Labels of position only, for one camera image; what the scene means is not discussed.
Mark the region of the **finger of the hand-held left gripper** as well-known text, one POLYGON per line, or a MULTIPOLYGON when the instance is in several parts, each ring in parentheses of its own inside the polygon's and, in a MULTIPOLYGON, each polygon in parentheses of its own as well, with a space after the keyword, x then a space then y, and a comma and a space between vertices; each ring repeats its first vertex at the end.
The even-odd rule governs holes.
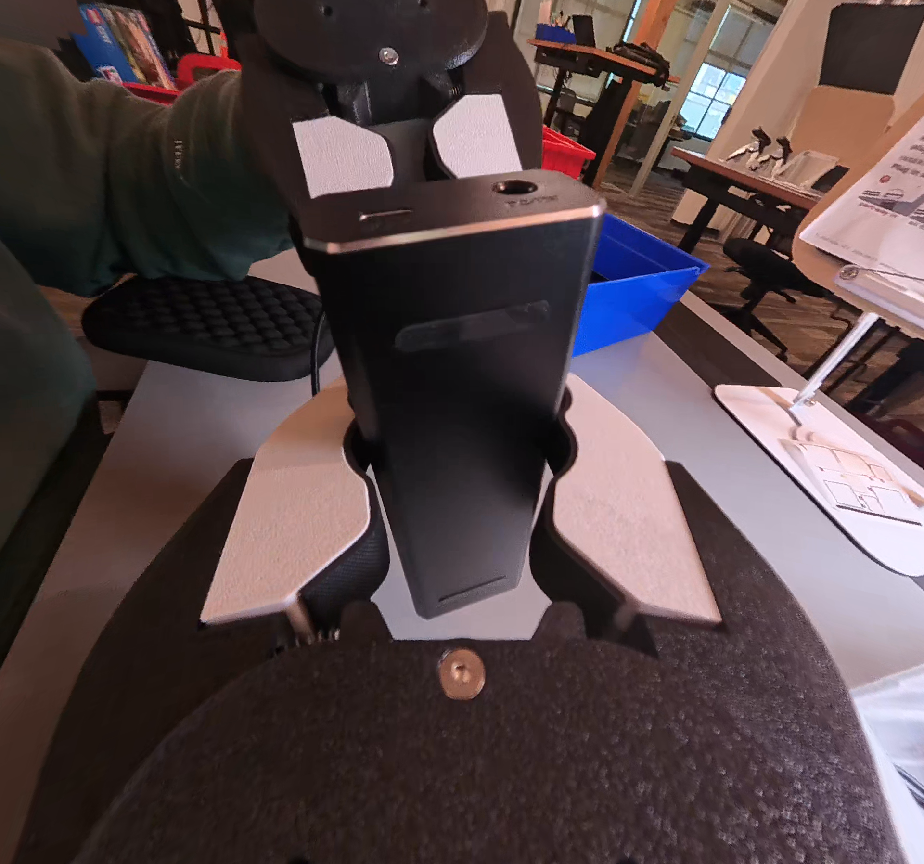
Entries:
POLYGON ((311 199, 393 185, 389 144, 377 132, 333 116, 296 121, 292 129, 311 199))
POLYGON ((431 139, 437 163, 448 177, 523 170, 501 93, 464 95, 434 120, 431 139))

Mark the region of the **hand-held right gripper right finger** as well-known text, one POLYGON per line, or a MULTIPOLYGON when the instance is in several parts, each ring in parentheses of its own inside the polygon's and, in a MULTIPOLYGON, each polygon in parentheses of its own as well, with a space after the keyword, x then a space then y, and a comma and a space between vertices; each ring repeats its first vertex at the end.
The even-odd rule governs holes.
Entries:
POLYGON ((720 625, 697 545, 649 437, 576 374, 552 431, 552 478, 531 538, 531 573, 587 625, 639 616, 720 625))

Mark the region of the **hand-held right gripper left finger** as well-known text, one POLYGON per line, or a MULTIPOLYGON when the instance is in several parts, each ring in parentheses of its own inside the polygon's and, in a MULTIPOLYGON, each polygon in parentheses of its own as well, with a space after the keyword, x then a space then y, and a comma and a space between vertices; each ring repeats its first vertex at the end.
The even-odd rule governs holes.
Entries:
POLYGON ((368 601, 390 554, 368 458, 340 377, 260 446, 200 620, 218 626, 286 616, 294 627, 339 627, 368 601))

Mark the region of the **black usb cable orange plugs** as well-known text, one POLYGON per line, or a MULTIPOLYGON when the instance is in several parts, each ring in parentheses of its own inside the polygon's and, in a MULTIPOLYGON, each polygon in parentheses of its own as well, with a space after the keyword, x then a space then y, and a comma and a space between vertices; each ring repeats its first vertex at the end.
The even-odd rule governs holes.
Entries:
POLYGON ((313 328, 309 350, 308 376, 312 397, 317 396, 321 390, 320 370, 330 356, 332 340, 327 312, 321 308, 313 328))

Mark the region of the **blue plastic bin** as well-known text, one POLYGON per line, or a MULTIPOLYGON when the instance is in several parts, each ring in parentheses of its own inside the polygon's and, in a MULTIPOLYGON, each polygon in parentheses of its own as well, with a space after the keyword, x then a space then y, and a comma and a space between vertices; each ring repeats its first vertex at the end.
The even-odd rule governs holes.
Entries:
POLYGON ((652 332, 708 269, 701 258, 607 214, 573 356, 652 332))

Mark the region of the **black usb hub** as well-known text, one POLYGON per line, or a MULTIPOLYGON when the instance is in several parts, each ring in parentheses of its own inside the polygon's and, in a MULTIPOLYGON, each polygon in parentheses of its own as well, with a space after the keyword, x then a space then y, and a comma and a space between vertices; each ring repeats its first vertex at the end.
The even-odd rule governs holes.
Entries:
POLYGON ((518 584, 605 215, 595 190, 541 169, 295 211, 424 618, 518 584))

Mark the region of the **clear plastic bin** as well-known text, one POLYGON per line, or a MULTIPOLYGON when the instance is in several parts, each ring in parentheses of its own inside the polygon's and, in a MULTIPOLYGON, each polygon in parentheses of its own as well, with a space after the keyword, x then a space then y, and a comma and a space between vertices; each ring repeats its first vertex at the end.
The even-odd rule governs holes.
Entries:
POLYGON ((851 690, 908 862, 923 861, 923 666, 851 690))

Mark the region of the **person's left forearm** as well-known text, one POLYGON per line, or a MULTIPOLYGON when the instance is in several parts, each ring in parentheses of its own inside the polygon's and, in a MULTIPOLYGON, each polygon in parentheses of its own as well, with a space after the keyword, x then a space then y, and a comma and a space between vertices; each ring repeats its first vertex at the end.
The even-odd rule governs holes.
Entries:
POLYGON ((3 305, 38 286, 94 297, 129 274, 237 280, 293 247, 238 72, 161 105, 3 39, 1 108, 3 305))

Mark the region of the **red plastic bin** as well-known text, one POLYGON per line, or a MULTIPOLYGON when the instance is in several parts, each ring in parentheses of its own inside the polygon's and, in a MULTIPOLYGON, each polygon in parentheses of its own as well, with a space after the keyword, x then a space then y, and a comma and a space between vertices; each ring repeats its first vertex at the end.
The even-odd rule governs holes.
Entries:
POLYGON ((580 179, 585 166, 596 157, 572 138, 548 126, 542 128, 541 168, 558 172, 572 179, 580 179))

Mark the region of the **wooden standing desk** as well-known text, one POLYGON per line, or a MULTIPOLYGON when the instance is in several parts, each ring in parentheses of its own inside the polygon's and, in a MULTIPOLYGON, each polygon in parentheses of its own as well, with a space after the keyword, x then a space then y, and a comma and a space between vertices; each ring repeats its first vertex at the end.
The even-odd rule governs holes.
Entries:
POLYGON ((529 39, 535 49, 535 62, 556 69, 556 77, 548 98, 543 122, 549 126, 558 108, 565 81, 569 75, 617 78, 616 94, 605 95, 603 118, 598 121, 598 139, 603 142, 595 150, 595 158, 587 165, 582 182, 598 187, 606 169, 616 154, 619 139, 628 121, 629 112, 643 85, 666 89, 679 81, 670 72, 670 64, 647 43, 620 43, 614 51, 583 46, 577 43, 548 39, 529 39))

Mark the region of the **white document stand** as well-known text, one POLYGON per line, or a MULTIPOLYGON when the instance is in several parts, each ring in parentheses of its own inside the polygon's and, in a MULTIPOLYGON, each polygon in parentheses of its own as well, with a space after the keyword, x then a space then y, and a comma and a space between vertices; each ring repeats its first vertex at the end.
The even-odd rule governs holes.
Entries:
POLYGON ((800 239, 803 230, 869 171, 896 142, 922 119, 918 100, 885 133, 871 154, 860 161, 812 210, 796 232, 793 245, 798 269, 815 283, 830 287, 861 315, 847 335, 834 346, 819 369, 799 391, 761 386, 719 385, 713 395, 751 437, 844 534, 878 564, 909 578, 923 575, 923 528, 879 516, 834 508, 823 503, 800 477, 792 458, 783 449, 784 440, 820 442, 832 447, 866 454, 879 461, 908 491, 922 511, 922 484, 912 479, 884 454, 850 428, 838 415, 815 400, 824 379, 880 321, 897 327, 906 336, 923 336, 923 223, 922 247, 901 251, 899 265, 860 263, 838 258, 800 239))

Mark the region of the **blue printed box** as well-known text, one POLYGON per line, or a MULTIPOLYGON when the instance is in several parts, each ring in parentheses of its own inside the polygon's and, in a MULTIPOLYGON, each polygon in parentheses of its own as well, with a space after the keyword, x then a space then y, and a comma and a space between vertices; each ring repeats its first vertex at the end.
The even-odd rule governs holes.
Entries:
POLYGON ((78 11, 83 31, 72 39, 97 76, 123 86, 178 90, 140 11, 98 3, 81 4, 78 11))

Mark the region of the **black office chair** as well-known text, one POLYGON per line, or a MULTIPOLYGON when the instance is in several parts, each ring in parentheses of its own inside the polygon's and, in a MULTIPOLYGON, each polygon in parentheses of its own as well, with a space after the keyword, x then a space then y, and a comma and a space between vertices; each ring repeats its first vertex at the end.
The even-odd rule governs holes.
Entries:
POLYGON ((722 246, 722 251, 733 262, 726 271, 745 276, 748 285, 740 293, 743 300, 740 307, 715 305, 713 308, 745 334, 764 337, 778 349, 778 358, 787 362, 787 346, 759 320, 755 314, 757 306, 768 294, 776 294, 794 304, 796 300, 793 293, 826 299, 829 297, 828 292, 809 280, 791 257, 778 253, 767 244, 749 238, 730 238, 722 246))

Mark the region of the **printed instruction sheet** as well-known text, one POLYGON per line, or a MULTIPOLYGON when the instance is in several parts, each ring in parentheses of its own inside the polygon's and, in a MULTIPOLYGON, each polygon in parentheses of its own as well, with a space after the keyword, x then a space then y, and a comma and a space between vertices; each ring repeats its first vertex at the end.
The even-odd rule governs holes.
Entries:
POLYGON ((800 239, 860 264, 922 247, 923 120, 809 224, 800 239))

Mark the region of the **red handled basket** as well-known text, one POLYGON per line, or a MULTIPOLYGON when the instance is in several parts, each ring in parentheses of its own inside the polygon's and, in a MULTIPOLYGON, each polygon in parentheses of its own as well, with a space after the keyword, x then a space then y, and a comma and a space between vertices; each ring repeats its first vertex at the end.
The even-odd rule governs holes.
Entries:
POLYGON ((234 59, 201 53, 183 56, 177 66, 177 75, 171 89, 141 83, 122 83, 122 87, 136 97, 151 103, 172 104, 181 92, 198 81, 224 71, 241 70, 241 64, 234 59))

